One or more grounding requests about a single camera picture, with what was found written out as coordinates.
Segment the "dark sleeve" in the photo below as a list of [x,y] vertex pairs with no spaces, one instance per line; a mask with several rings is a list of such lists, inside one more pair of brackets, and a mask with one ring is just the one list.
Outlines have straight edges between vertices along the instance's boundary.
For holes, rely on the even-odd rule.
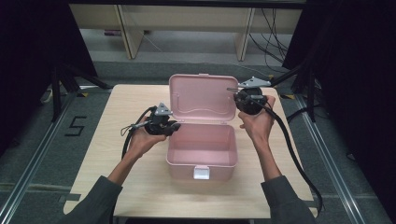
[[106,223],[110,219],[112,209],[122,187],[100,176],[95,185],[69,214],[58,223]]
[[273,224],[316,223],[305,203],[298,198],[289,180],[280,176],[262,183],[262,190],[270,205]]

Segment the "printed number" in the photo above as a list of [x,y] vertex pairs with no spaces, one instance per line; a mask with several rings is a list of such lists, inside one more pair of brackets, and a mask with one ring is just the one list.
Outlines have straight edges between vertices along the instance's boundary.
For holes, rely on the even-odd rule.
[[75,128],[75,129],[79,129],[78,133],[67,133],[64,136],[80,136],[82,133],[82,130],[84,129],[84,126],[81,125],[74,125],[74,122],[76,121],[76,119],[86,119],[86,116],[75,116],[73,118],[72,123],[70,124],[69,128]]

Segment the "right hand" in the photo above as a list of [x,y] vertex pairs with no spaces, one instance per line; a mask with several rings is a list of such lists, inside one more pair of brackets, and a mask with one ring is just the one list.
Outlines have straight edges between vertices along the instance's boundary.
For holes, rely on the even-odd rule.
[[[268,95],[266,97],[268,99],[267,104],[273,108],[275,97]],[[268,144],[270,132],[274,124],[274,118],[272,118],[270,114],[265,112],[264,109],[257,115],[249,115],[241,111],[238,117],[244,122],[239,127],[247,131],[248,136],[255,145]]]

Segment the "box lid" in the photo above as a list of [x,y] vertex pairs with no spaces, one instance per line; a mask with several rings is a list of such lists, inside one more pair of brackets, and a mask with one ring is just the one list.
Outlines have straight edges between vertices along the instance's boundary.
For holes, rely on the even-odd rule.
[[234,77],[209,74],[175,74],[169,78],[171,110],[175,119],[232,120],[236,105],[233,92],[238,81]]

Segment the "hand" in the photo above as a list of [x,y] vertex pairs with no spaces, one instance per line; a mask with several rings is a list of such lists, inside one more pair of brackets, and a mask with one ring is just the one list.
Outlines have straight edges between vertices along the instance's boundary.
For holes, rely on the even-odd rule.
[[[270,108],[272,108],[275,103],[275,97],[267,96],[267,99],[268,101],[265,106],[269,104],[271,106]],[[270,132],[274,124],[274,118],[271,115],[263,109],[257,115],[249,115],[241,111],[238,117],[244,122],[240,125],[240,128],[247,131],[248,136],[255,146],[257,144],[268,144]]]
[[[141,122],[144,122],[146,118],[147,117],[143,117]],[[135,159],[139,159],[155,144],[164,141],[165,139],[165,135],[151,135],[146,132],[145,128],[141,127],[132,135],[128,151],[125,156],[132,156]]]

